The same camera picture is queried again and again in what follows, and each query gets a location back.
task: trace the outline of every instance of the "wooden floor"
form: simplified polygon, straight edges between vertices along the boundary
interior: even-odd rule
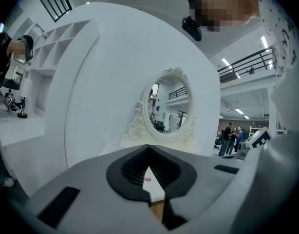
[[[155,215],[155,217],[159,220],[159,222],[163,221],[163,214],[164,214],[164,204],[165,201],[157,201],[151,204],[150,210]]]

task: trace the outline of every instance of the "oval mirror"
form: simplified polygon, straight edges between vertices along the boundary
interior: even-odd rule
[[[149,119],[160,133],[169,134],[183,126],[189,109],[188,91],[175,77],[163,77],[149,93]]]

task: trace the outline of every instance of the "blue shirt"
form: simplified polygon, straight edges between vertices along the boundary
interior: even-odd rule
[[[243,132],[240,131],[240,132],[238,133],[238,136],[239,136],[239,137],[236,139],[236,143],[240,143],[240,142],[243,141]]]

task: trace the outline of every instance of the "white shoe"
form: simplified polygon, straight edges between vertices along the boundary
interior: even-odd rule
[[[14,180],[10,177],[6,178],[2,185],[2,187],[12,187],[12,186],[14,186]]]

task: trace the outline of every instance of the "black camera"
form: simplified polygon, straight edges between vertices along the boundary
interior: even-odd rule
[[[182,28],[196,41],[202,40],[202,31],[200,30],[198,23],[195,22],[191,16],[182,19]]]

